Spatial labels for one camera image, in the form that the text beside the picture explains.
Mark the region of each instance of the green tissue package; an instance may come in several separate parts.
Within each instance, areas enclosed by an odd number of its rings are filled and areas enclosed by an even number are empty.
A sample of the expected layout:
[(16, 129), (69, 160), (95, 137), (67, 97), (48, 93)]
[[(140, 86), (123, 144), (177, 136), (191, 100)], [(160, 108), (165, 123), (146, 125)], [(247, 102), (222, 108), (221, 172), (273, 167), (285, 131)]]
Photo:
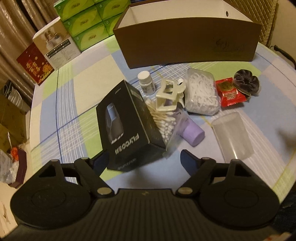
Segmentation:
[(103, 21), (106, 29), (107, 29), (107, 32), (109, 34), (109, 36), (113, 35), (113, 28), (115, 26), (115, 24), (117, 23), (118, 19), (120, 18), (121, 14), (118, 14), (114, 17), (111, 17), (105, 21)]
[(97, 7), (92, 6), (64, 21), (64, 26), (75, 37), (101, 21)]
[(84, 51), (107, 37), (109, 37), (109, 35), (105, 25), (103, 23), (98, 23), (81, 34), (78, 34), (74, 37), (74, 41), (79, 49)]
[(59, 0), (54, 4), (54, 8), (61, 20), (66, 21), (92, 5), (94, 5), (93, 0)]
[(130, 3), (130, 0), (105, 0), (97, 5), (102, 20), (107, 20), (122, 13)]

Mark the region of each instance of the red booklet with gold characters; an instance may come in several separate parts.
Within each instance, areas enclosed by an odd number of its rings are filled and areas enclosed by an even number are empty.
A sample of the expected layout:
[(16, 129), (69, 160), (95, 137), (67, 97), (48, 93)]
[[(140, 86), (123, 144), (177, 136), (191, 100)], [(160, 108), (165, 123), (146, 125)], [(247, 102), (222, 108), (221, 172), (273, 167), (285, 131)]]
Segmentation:
[(18, 58), (17, 62), (40, 85), (53, 71), (43, 54), (32, 43)]

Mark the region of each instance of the plaid tablecloth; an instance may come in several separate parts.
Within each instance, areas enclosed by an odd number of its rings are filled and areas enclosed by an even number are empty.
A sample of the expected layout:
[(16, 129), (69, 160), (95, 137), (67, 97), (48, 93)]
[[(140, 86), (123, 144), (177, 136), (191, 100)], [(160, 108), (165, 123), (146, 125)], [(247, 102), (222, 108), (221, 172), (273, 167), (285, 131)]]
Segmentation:
[(248, 69), (258, 76), (262, 90), (249, 102), (219, 111), (213, 117), (191, 115), (206, 132), (197, 147), (182, 141), (168, 159), (127, 173), (105, 170), (102, 179), (115, 191), (118, 188), (176, 190), (189, 178), (180, 164), (180, 151), (188, 149), (197, 157), (209, 156), (223, 162), (210, 124), (218, 116), (238, 111), (255, 151), (244, 162), (282, 201), (296, 180), (296, 72), (261, 44), (252, 62), (203, 62), (139, 69), (128, 68), (114, 36), (96, 44), (35, 87), (30, 122), (34, 172), (51, 159), (70, 163), (83, 156), (91, 158), (102, 150), (95, 107), (122, 79), (141, 91), (137, 74), (142, 70), (148, 70), (159, 87), (161, 78), (184, 77), (188, 68), (211, 72), (215, 80)]

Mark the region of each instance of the electric shaver image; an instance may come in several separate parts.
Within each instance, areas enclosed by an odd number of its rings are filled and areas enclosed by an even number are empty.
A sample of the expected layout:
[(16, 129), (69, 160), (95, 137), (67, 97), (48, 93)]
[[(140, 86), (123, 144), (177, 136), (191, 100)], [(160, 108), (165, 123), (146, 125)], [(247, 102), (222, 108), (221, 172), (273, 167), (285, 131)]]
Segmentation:
[(113, 103), (107, 106), (105, 116), (109, 141), (113, 144), (123, 135), (123, 125)]

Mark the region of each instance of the metal screw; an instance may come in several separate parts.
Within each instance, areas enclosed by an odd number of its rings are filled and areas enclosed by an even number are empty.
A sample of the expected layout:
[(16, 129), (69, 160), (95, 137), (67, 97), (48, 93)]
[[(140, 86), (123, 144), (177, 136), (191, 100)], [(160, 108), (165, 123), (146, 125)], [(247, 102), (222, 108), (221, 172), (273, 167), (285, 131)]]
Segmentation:
[(182, 187), (182, 188), (178, 189), (178, 192), (183, 195), (189, 195), (189, 194), (193, 193), (193, 190), (192, 190), (192, 188)]
[(110, 189), (110, 188), (99, 188), (97, 190), (97, 192), (100, 195), (108, 195), (108, 194), (110, 194), (112, 192), (112, 189)]

